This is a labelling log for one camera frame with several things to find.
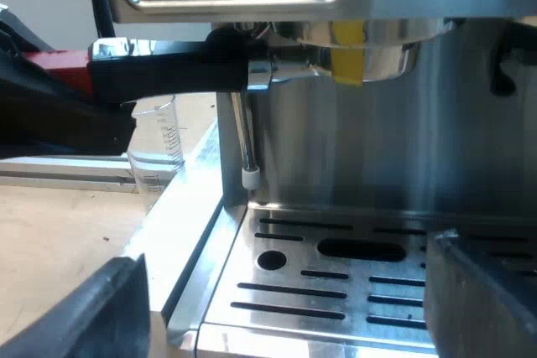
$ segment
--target measuring cup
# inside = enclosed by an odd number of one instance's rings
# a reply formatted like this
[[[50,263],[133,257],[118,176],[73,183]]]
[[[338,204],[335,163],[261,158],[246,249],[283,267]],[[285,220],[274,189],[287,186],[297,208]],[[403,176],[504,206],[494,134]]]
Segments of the measuring cup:
[[[128,159],[147,211],[185,163],[175,100],[175,96],[150,98],[134,109],[136,130]]]

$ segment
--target espresso machine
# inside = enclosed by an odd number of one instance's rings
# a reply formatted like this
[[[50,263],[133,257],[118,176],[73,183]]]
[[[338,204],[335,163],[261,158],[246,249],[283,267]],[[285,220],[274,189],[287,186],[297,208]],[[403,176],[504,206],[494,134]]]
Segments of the espresso machine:
[[[516,315],[498,320],[484,297],[493,282],[478,282],[482,304],[455,296],[476,276],[441,283],[450,269],[430,234],[451,230],[444,240],[463,239],[503,283],[537,285],[537,0],[107,7],[117,23],[210,22],[245,43],[232,47],[244,85],[217,95],[214,228],[232,230],[201,246],[221,257],[209,279],[197,266],[185,279],[165,320],[170,357],[471,356],[454,351],[497,335],[521,346],[503,327]],[[116,39],[94,55],[111,47],[143,53]]]

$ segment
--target slotted metal grate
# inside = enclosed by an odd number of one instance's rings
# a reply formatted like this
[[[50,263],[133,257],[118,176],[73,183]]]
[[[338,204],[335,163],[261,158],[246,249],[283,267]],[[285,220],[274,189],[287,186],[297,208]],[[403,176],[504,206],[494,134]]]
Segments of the slotted metal grate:
[[[434,354],[423,310],[426,235],[453,227],[537,278],[531,227],[250,210],[206,323]],[[285,256],[281,268],[260,265],[270,251]]]

